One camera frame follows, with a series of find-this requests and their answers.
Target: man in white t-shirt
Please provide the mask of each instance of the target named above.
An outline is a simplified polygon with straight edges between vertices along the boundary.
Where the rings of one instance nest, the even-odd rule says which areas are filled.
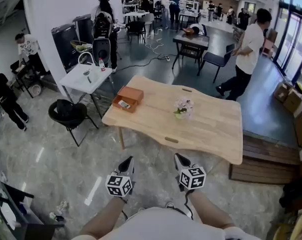
[[[240,38],[238,48],[232,54],[237,55],[236,76],[216,87],[222,96],[225,91],[231,91],[227,100],[236,101],[244,93],[256,66],[259,50],[263,46],[263,31],[269,28],[272,20],[270,12],[262,8],[257,11],[256,18],[256,23],[247,27]]]
[[[35,70],[40,73],[41,78],[43,78],[44,75],[47,74],[47,72],[38,54],[39,44],[37,42],[37,39],[33,35],[21,33],[16,35],[15,41],[18,44],[20,66],[22,65],[22,59],[24,53],[29,58]]]

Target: person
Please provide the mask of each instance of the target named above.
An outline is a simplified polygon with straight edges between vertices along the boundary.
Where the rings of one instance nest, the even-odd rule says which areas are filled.
[[[210,22],[213,19],[213,13],[215,11],[215,5],[212,1],[209,2],[208,11],[209,11],[209,22]]]
[[[230,6],[229,11],[227,12],[227,23],[232,24],[234,10],[233,7]]]
[[[241,9],[241,12],[238,15],[238,27],[240,29],[246,30],[248,24],[249,24],[249,18],[250,14],[247,13],[247,10],[245,8]]]
[[[219,3],[219,6],[217,7],[217,17],[220,21],[222,20],[222,10],[223,10],[222,4]]]
[[[11,81],[8,81],[6,76],[0,73],[0,105],[12,121],[17,124],[18,128],[26,131],[26,126],[17,115],[26,123],[29,121],[29,117],[24,113],[21,106],[17,104],[16,97],[10,88],[11,85]]]
[[[47,72],[38,54],[39,44],[37,42],[37,39],[33,35],[20,33],[15,36],[15,41],[18,44],[19,49],[19,66],[22,65],[24,53],[26,56],[28,56],[32,66],[40,74],[40,78],[42,79],[47,74]]]
[[[170,15],[171,15],[171,27],[173,27],[174,18],[175,23],[178,25],[179,23],[179,14],[180,14],[180,0],[170,0],[173,1],[170,5]]]
[[[127,203],[127,199],[114,197],[84,225],[73,240],[258,240],[237,228],[231,217],[215,206],[201,191],[192,190],[186,195],[202,223],[191,220],[169,202],[165,208],[141,210],[113,230]]]
[[[91,12],[91,21],[94,23],[95,18],[98,16],[100,12],[106,12],[112,17],[113,23],[116,23],[115,18],[114,18],[114,10],[112,6],[109,3],[110,0],[99,0],[100,4],[92,9]],[[117,33],[112,32],[110,37],[110,44],[111,44],[111,51],[110,51],[110,56],[111,56],[111,64],[112,64],[112,73],[115,73],[117,70],[117,54],[116,54],[116,49],[117,49]]]
[[[162,25],[165,29],[169,28],[170,21],[170,0],[161,0],[162,4]]]
[[[225,91],[231,91],[227,100],[237,100],[250,82],[251,75],[256,66],[259,50],[263,45],[263,31],[270,26],[272,16],[266,9],[259,9],[256,13],[257,21],[247,27],[239,40],[239,46],[232,55],[236,58],[236,76],[216,87],[224,96]]]

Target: water bottle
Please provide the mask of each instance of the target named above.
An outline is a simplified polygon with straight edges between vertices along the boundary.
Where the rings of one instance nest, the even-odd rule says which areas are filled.
[[[105,71],[105,65],[102,58],[99,58],[99,66],[101,68],[101,71]]]

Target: black speaker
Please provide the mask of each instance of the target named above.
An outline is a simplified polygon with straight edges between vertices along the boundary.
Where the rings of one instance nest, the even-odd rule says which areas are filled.
[[[86,14],[76,17],[73,19],[73,22],[75,23],[78,31],[80,41],[92,44],[94,39],[92,37],[93,22],[91,21],[91,15]]]
[[[67,70],[77,64],[79,53],[71,45],[71,41],[78,41],[73,24],[66,24],[52,29],[53,39],[59,52],[60,58]]]

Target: table handle slot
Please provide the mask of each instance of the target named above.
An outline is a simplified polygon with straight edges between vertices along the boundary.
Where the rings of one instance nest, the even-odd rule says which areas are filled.
[[[176,139],[173,139],[173,138],[169,138],[169,137],[165,137],[165,140],[169,141],[169,142],[173,142],[173,143],[179,143],[179,141]]]
[[[183,91],[187,91],[187,92],[189,92],[189,93],[192,92],[191,90],[188,90],[188,89],[185,89],[185,88],[182,88],[182,90],[183,90]]]

